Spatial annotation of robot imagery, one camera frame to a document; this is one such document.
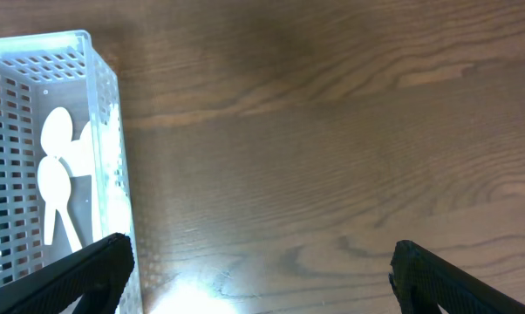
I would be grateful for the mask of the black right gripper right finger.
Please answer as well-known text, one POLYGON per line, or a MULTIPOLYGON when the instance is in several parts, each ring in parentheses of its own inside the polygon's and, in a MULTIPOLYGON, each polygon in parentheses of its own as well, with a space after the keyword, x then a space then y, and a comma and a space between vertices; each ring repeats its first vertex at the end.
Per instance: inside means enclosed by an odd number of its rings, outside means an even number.
POLYGON ((403 314, 525 314, 525 304, 416 242, 396 243, 388 278, 403 314))

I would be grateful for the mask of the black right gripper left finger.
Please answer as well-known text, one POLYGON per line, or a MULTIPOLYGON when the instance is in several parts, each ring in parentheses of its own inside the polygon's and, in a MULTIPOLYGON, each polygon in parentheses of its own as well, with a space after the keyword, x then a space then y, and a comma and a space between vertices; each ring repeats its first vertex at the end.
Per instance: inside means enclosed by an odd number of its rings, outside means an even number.
POLYGON ((131 239, 114 233, 0 288, 0 314, 113 314, 134 268, 131 239))

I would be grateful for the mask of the white plastic spoon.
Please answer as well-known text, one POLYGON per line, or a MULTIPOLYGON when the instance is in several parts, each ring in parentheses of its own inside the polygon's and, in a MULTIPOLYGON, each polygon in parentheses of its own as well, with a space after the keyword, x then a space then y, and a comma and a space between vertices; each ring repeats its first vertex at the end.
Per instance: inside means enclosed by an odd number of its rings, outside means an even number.
POLYGON ((59 212, 72 252, 82 249, 68 212, 72 186, 70 177, 59 160, 45 156, 38 164, 37 185, 45 203, 44 244, 52 245, 56 213, 59 212))
POLYGON ((126 195, 126 184, 122 180, 123 162, 121 147, 121 131, 119 120, 119 105, 111 103, 109 117, 103 125, 102 153, 105 158, 106 212, 107 226, 111 233, 130 234, 131 212, 130 202, 126 195))
POLYGON ((72 119, 68 111, 59 106, 54 108, 44 121, 40 144, 45 156, 59 160, 62 150, 72 140, 72 119))
POLYGON ((88 121, 85 124, 79 139, 75 140, 73 142, 73 145, 77 148, 77 163, 76 169, 72 171, 73 176, 91 176, 92 239, 96 242, 100 240, 103 236, 101 230, 96 166, 92 143, 92 124, 90 121, 88 121))

